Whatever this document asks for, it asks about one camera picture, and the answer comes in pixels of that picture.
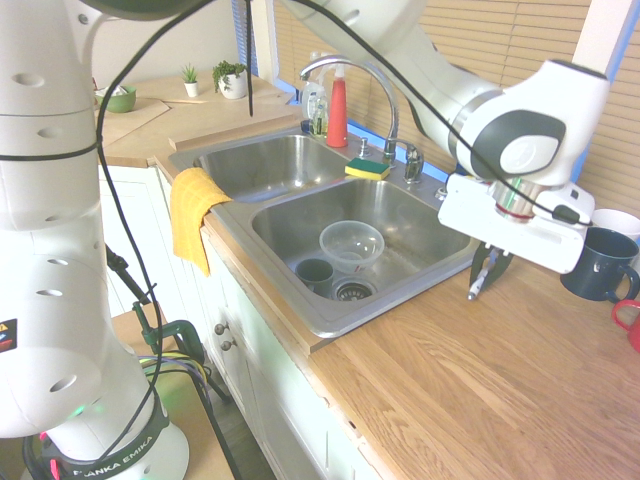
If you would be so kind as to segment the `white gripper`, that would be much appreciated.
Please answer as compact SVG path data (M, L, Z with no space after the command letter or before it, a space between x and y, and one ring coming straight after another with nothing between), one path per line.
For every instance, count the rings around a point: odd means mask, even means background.
M561 274L574 269L590 224L590 194L573 183L532 193L536 206L499 182L488 185L457 174L449 177L440 223L508 252L478 247L470 296L498 280L512 254Z

